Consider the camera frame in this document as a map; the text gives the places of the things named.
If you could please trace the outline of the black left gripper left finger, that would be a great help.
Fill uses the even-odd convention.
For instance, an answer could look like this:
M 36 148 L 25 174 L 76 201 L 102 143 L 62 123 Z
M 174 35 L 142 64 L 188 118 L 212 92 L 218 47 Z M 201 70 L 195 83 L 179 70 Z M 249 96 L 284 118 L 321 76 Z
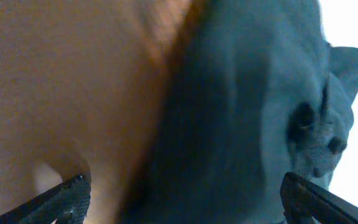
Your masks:
M 83 224 L 90 192 L 89 179 L 77 175 L 0 215 L 0 224 Z

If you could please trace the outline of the black garment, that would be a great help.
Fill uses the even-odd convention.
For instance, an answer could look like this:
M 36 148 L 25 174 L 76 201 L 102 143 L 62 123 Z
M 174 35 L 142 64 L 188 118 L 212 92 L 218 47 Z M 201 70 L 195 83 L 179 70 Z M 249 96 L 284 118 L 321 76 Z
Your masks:
M 285 173 L 329 186 L 357 93 L 318 1 L 211 1 L 121 223 L 282 222 Z

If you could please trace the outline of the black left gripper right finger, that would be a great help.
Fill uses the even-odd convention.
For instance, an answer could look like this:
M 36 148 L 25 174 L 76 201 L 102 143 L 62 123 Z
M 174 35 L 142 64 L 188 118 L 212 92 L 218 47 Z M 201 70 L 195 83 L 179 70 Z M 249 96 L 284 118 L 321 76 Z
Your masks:
M 288 224 L 358 224 L 358 207 L 293 172 L 284 175 L 280 196 Z

